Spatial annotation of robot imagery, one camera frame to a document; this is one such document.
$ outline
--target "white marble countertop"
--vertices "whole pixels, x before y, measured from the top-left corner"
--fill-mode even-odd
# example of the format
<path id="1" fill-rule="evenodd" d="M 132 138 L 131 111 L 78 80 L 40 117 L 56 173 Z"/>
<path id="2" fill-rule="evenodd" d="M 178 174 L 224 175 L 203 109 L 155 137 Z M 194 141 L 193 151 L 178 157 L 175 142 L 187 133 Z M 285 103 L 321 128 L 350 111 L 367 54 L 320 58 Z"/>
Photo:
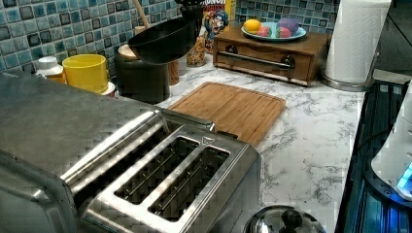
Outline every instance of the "white marble countertop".
<path id="1" fill-rule="evenodd" d="M 310 87 L 277 82 L 206 65 L 180 65 L 179 83 L 159 107 L 167 108 L 205 82 L 240 86 L 286 100 L 286 108 L 257 150 L 263 159 L 261 206 L 291 205 L 334 232 L 364 93 L 314 82 Z"/>

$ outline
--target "stovetop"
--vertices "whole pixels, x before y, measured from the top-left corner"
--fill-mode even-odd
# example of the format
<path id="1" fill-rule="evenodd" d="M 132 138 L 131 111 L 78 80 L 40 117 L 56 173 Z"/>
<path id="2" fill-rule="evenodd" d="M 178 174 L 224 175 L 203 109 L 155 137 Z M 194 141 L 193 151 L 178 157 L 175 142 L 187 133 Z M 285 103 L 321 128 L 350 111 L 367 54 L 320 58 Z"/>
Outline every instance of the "stovetop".
<path id="1" fill-rule="evenodd" d="M 383 147 L 405 85 L 376 81 L 367 93 L 335 232 L 412 232 L 412 203 L 373 178 L 370 160 Z"/>

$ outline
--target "black wok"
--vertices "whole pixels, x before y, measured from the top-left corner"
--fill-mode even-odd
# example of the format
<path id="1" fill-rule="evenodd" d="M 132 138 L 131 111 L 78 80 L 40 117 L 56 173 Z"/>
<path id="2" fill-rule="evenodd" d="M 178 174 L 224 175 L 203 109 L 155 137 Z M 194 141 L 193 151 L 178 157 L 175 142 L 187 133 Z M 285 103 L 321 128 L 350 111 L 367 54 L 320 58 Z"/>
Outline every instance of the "black wok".
<path id="1" fill-rule="evenodd" d="M 196 42 L 195 20 L 182 17 L 165 21 L 128 41 L 131 50 L 149 64 L 165 64 L 187 54 Z"/>

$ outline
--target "fruit bowl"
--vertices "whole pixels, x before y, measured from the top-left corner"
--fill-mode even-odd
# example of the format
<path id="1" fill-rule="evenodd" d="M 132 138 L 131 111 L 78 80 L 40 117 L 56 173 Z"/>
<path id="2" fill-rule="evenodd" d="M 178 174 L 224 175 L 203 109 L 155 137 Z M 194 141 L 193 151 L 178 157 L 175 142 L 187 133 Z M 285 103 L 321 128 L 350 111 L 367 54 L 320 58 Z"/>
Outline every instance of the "fruit bowl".
<path id="1" fill-rule="evenodd" d="M 261 37 L 255 34 L 251 34 L 249 32 L 247 32 L 245 30 L 245 28 L 242 26 L 241 30 L 243 32 L 244 35 L 252 37 L 254 39 L 258 39 L 258 40 L 263 40 L 263 41 L 271 41 L 271 42 L 283 42 L 283 41 L 291 41 L 291 40 L 295 40 L 298 38 L 303 37 L 304 35 L 306 35 L 306 30 L 299 27 L 296 31 L 296 33 L 294 33 L 294 35 L 288 37 L 288 38 L 277 38 L 276 37 L 276 22 L 262 22 L 261 26 L 267 26 L 270 27 L 272 29 L 272 35 L 270 37 Z"/>

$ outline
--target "mosaic tile backsplash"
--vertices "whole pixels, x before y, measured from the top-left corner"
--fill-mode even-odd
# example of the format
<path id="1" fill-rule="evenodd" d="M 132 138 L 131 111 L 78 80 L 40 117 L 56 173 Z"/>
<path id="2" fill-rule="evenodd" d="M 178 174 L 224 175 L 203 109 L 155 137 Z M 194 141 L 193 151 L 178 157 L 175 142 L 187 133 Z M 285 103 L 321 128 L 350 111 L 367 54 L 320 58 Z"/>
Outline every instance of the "mosaic tile backsplash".
<path id="1" fill-rule="evenodd" d="M 174 0 L 139 0 L 151 25 L 178 15 Z M 143 25 L 132 0 L 0 0 L 0 71 L 34 72 L 35 61 L 75 54 L 108 59 Z"/>
<path id="2" fill-rule="evenodd" d="M 295 17 L 310 32 L 332 33 L 340 0 L 237 0 L 235 23 Z M 151 25 L 180 14 L 174 0 L 139 0 Z M 0 0 L 0 71 L 34 72 L 47 55 L 114 55 L 143 25 L 132 0 Z"/>
<path id="3" fill-rule="evenodd" d="M 309 32 L 333 32 L 340 0 L 237 0 L 235 23 L 249 18 L 278 21 L 282 17 L 296 18 Z"/>

